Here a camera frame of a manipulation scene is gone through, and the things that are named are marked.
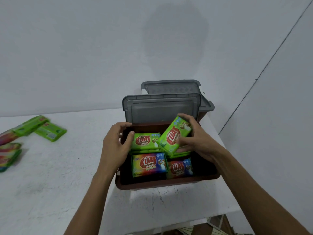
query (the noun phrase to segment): white wall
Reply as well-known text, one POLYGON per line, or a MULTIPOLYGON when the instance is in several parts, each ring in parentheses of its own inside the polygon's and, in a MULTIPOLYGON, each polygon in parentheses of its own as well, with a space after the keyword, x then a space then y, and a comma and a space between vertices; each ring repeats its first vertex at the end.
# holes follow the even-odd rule
POLYGON ((0 0, 0 116, 121 107, 197 79, 218 131, 311 0, 0 0))
MULTIPOLYGON (((222 130, 226 148, 313 233, 313 4, 222 130)), ((249 233, 242 213, 228 215, 249 233)))

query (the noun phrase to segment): white table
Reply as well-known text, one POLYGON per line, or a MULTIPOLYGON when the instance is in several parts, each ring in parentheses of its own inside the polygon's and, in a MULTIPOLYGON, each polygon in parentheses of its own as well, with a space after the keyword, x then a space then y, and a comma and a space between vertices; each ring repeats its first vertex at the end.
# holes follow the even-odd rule
MULTIPOLYGON (((122 109, 46 115, 68 132, 57 142, 19 138, 24 153, 0 174, 0 234, 62 234, 82 201, 110 126, 122 109)), ((0 118, 0 132, 32 116, 0 118)), ((207 116, 202 127, 223 144, 207 116)), ((222 177, 195 184, 121 191, 111 183, 100 234, 128 234, 240 210, 222 177)))

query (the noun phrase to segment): gray lid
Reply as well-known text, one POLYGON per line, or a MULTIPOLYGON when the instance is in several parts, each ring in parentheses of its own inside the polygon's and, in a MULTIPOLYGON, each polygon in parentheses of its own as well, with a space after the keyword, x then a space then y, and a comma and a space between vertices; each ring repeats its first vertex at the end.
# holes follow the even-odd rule
POLYGON ((125 119, 131 123, 156 123, 173 121, 178 113, 198 118, 201 95, 158 94, 128 95, 124 97, 123 111, 125 119))
POLYGON ((200 90, 201 84, 197 80, 146 81, 141 83, 141 89, 145 89, 148 94, 198 93, 201 95, 199 112, 214 110, 212 101, 205 98, 205 92, 200 90))

